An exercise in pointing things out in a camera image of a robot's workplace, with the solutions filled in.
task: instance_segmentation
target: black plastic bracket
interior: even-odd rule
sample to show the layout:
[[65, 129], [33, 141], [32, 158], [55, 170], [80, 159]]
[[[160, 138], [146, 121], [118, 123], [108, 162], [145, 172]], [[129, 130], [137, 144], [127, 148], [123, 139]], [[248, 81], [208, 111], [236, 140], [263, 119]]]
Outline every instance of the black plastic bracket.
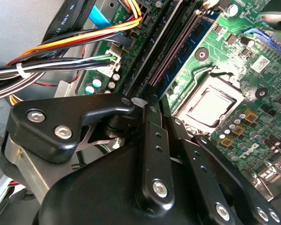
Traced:
[[236, 224], [234, 215], [224, 198], [218, 182], [214, 178], [214, 173], [209, 167], [202, 149], [190, 142], [182, 121], [175, 117], [169, 117], [167, 119], [167, 128], [172, 137], [170, 149], [174, 150], [173, 156], [179, 156], [178, 158], [181, 159], [184, 165], [202, 223]]
[[195, 135], [192, 141], [204, 150], [206, 157], [212, 162], [218, 182], [232, 193], [235, 212], [244, 224], [281, 224], [281, 215], [210, 140], [203, 135]]
[[168, 133], [162, 128], [157, 96], [152, 102], [144, 107], [135, 197], [138, 205], [155, 217], [172, 208], [174, 185]]
[[[74, 154], [81, 140], [82, 126], [95, 125], [112, 115], [129, 115], [133, 110], [134, 104], [118, 93], [25, 101], [12, 108], [7, 132], [16, 144], [49, 162], [61, 163]], [[41, 112], [45, 120], [29, 120], [27, 115], [31, 111]], [[56, 136], [57, 126], [68, 127], [71, 137]]]

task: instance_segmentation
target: white sticker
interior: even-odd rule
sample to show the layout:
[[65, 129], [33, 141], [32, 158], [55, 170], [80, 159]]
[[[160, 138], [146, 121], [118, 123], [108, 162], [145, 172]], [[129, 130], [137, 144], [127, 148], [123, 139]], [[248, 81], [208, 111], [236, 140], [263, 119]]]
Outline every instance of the white sticker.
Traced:
[[257, 73], [261, 73], [261, 71], [270, 63], [271, 61], [268, 60], [266, 57], [261, 55], [259, 59], [257, 59], [256, 62], [251, 66], [253, 70], [255, 70]]

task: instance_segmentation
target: red wire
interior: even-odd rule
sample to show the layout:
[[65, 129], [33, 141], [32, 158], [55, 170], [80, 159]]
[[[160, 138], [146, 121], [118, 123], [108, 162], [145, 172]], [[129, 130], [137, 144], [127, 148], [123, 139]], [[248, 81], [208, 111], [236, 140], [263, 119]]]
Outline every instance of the red wire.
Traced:
[[17, 182], [17, 181], [11, 181], [10, 183], [9, 183], [9, 185], [18, 185], [19, 183]]

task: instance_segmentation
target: yellow wire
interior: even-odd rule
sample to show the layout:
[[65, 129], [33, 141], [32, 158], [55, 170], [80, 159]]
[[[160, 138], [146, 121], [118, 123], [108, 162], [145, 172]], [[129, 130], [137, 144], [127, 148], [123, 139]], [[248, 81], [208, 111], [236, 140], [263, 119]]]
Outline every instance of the yellow wire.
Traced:
[[13, 98], [13, 96], [9, 96], [9, 101], [10, 101], [10, 103], [11, 103], [11, 105], [15, 105], [15, 104], [17, 104], [17, 102], [15, 101], [15, 99]]
[[134, 4], [132, 3], [132, 0], [127, 0], [127, 1], [128, 1], [129, 5], [131, 7], [131, 10], [133, 12], [134, 18], [137, 19], [137, 12], [136, 12]]
[[141, 16], [141, 10], [140, 10], [139, 5], [137, 4], [137, 2], [136, 2], [135, 0], [131, 0], [131, 1], [132, 1], [132, 3], [133, 3], [133, 4], [134, 4], [134, 6], [135, 6], [135, 8], [136, 8], [136, 10], [137, 10], [138, 15], [139, 15], [139, 16]]
[[106, 28], [106, 29], [103, 29], [103, 30], [98, 30], [98, 31], [94, 31], [94, 32], [91, 32], [91, 33], [87, 33], [87, 34], [82, 34], [82, 35], [79, 35], [79, 36], [76, 36], [76, 37], [69, 37], [69, 38], [59, 40], [59, 41], [55, 41], [55, 42], [51, 42], [51, 43], [48, 43], [48, 44], [45, 44], [45, 45], [39, 45], [39, 46], [36, 46], [34, 48], [31, 48], [31, 49], [28, 49], [28, 50], [24, 51], [21, 54], [21, 56], [29, 54], [31, 52], [34, 52], [36, 50], [49, 48], [49, 47], [52, 47], [52, 46], [55, 46], [55, 45], [65, 44], [65, 43], [80, 40], [80, 39], [83, 39], [83, 38], [89, 38], [89, 37], [91, 38], [91, 37], [96, 36], [96, 35], [109, 34], [109, 33], [114, 33], [114, 32], [118, 32], [118, 31], [128, 30], [128, 29], [131, 29], [133, 27], [138, 26], [140, 21], [141, 21], [141, 17], [136, 19], [136, 20], [125, 22], [125, 23], [122, 23], [122, 24], [118, 24], [118, 25], [115, 25], [115, 26], [112, 26], [112, 27], [109, 27], [109, 28]]

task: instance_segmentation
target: white connector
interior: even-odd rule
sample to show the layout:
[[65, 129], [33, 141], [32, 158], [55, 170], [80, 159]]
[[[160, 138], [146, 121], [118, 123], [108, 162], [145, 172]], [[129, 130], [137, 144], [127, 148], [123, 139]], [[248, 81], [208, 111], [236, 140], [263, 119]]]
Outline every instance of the white connector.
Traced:
[[112, 45], [110, 47], [110, 49], [108, 49], [106, 51], [105, 54], [109, 54], [111, 56], [114, 56], [116, 57], [115, 59], [113, 60], [110, 60], [111, 61], [111, 64], [107, 67], [102, 67], [102, 68], [99, 68], [97, 69], [97, 71], [99, 71], [100, 73], [104, 74], [105, 76], [107, 77], [111, 77], [114, 73], [114, 71], [117, 71], [120, 69], [121, 67], [121, 54], [123, 52], [123, 49], [115, 46], [115, 45]]

